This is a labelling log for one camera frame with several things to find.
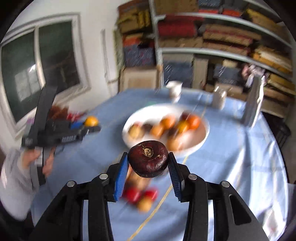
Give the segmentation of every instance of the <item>fruit bowl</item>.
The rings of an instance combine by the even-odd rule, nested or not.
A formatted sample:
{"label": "fruit bowl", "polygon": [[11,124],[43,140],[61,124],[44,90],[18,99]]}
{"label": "fruit bowl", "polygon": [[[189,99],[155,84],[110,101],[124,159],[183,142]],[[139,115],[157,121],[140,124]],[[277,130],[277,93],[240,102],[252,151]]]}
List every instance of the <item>fruit bowl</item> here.
{"label": "fruit bowl", "polygon": [[[126,121],[123,130],[122,138],[125,144],[131,148],[136,144],[146,140],[157,140],[164,145],[167,143],[167,135],[162,135],[161,138],[155,138],[154,136],[146,133],[142,138],[132,139],[129,136],[128,130],[134,123],[159,123],[165,116],[174,115],[177,119],[180,118],[184,111],[188,111],[188,107],[177,104],[156,104],[145,108],[142,108],[133,113]],[[184,135],[184,147],[182,150],[172,151],[176,158],[185,157],[200,149],[206,141],[210,132],[209,122],[202,118],[200,125],[195,130],[188,130]]]}

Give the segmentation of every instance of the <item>person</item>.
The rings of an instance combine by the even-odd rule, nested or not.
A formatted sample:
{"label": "person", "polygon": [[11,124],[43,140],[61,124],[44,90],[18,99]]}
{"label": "person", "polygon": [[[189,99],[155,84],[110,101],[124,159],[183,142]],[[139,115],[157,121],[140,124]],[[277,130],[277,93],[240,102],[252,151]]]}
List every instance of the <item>person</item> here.
{"label": "person", "polygon": [[[52,172],[54,152],[55,148],[52,148],[42,169],[46,177]],[[25,219],[38,190],[32,185],[30,166],[40,154],[35,149],[14,149],[6,156],[0,175],[1,240],[26,240],[32,231],[25,228]]]}

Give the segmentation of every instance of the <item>table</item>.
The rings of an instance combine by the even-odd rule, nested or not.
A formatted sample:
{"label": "table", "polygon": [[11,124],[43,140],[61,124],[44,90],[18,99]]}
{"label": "table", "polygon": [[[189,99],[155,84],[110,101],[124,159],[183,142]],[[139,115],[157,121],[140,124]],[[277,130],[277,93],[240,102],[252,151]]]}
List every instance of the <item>table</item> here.
{"label": "table", "polygon": [[[275,138],[262,114],[253,129],[240,124],[244,102],[227,98],[224,109],[219,111],[210,106],[211,101],[212,94],[207,92],[182,92],[179,104],[192,110],[198,103],[195,112],[209,121],[210,133],[198,151],[177,162],[186,163],[191,173],[205,181],[229,181],[264,225],[270,240],[277,240],[286,225],[288,192],[285,167]],[[91,181],[120,160],[122,153],[128,151],[121,132],[131,114],[148,105],[169,102],[165,88],[157,93],[127,90],[90,111],[90,115],[99,119],[101,132],[65,146],[55,156],[52,174],[33,201],[33,222],[37,223],[67,181]],[[154,178],[151,186],[157,187],[160,194],[147,214],[139,214],[122,200],[109,203],[115,241],[183,240],[188,203],[178,202],[171,190],[169,175]],[[87,205],[84,205],[83,240],[88,240]],[[208,240],[213,240],[213,203],[210,201]]]}

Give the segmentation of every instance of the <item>window frame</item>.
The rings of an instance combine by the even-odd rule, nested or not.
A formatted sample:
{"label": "window frame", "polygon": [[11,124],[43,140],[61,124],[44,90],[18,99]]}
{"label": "window frame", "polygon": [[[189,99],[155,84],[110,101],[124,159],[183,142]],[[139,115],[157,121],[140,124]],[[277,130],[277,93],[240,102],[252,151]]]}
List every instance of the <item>window frame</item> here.
{"label": "window frame", "polygon": [[81,95],[90,89],[90,82],[88,78],[88,74],[86,72],[86,61],[84,57],[84,51],[82,46],[82,37],[81,37],[81,24],[80,24],[80,15],[79,13],[71,13],[71,14],[63,14],[63,15],[53,15],[45,18],[41,18],[38,20],[34,20],[32,22],[26,23],[20,27],[9,30],[5,37],[3,38],[0,44],[0,106],[7,123],[7,126],[12,134],[12,136],[17,139],[21,136],[27,119],[34,118],[36,113],[36,108],[27,113],[21,120],[15,122],[13,114],[11,112],[8,99],[6,96],[3,76],[2,76],[2,64],[1,64],[1,53],[2,47],[8,44],[9,42],[27,34],[30,32],[34,33],[34,57],[35,64],[37,70],[37,76],[39,80],[39,84],[41,88],[45,85],[45,78],[42,68],[41,56],[40,56],[40,48],[39,48],[39,28],[43,26],[47,26],[54,23],[62,23],[62,22],[72,22],[72,41],[73,41],[73,51],[74,58],[76,63],[76,68],[80,80],[80,84],[70,87],[65,91],[56,95],[54,103],[56,104],[64,104],[67,101],[73,99],[74,97]]}

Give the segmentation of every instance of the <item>metal screw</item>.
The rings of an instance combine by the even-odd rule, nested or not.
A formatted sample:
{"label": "metal screw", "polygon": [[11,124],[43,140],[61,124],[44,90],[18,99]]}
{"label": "metal screw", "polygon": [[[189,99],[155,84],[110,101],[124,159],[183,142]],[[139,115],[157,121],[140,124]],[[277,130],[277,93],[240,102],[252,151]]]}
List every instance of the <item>metal screw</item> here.
{"label": "metal screw", "polygon": [[106,180],[108,178],[108,175],[106,173],[103,173],[100,175],[100,179]]}
{"label": "metal screw", "polygon": [[67,182],[67,186],[68,187],[74,187],[74,185],[75,185],[75,182],[74,181],[69,181],[69,182]]}
{"label": "metal screw", "polygon": [[190,180],[196,180],[197,179],[197,175],[195,175],[195,174],[189,174],[188,177],[189,177]]}
{"label": "metal screw", "polygon": [[225,188],[229,188],[230,184],[227,181],[223,181],[222,186],[225,187]]}

